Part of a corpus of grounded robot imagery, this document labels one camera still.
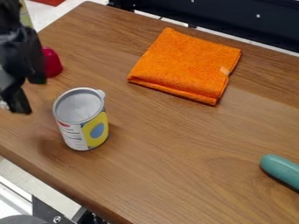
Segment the tin can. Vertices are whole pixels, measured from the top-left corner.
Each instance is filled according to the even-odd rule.
[[[77,151],[88,151],[108,138],[105,92],[78,87],[62,94],[52,112],[66,144]]]

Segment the can label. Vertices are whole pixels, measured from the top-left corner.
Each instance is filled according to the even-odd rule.
[[[91,150],[103,144],[108,138],[108,119],[105,111],[92,120],[80,124],[57,121],[66,144],[78,151]]]

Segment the wooden table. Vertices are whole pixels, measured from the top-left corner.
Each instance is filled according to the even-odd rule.
[[[165,27],[239,47],[216,107],[128,84]],[[299,59],[258,46],[84,3],[40,33],[64,73],[25,85],[34,114],[1,111],[0,153],[112,223],[298,223],[299,199],[259,167],[273,153],[299,163]],[[51,105],[69,88],[107,93],[111,134],[68,149]]]

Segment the teal object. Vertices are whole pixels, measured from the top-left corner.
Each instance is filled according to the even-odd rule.
[[[276,155],[261,159],[261,168],[271,176],[299,190],[299,165]]]

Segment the yellow label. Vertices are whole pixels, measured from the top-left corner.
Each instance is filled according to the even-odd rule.
[[[90,122],[85,123],[82,130],[87,141],[87,146],[94,148],[103,144],[108,137],[108,129],[108,119],[104,111]]]

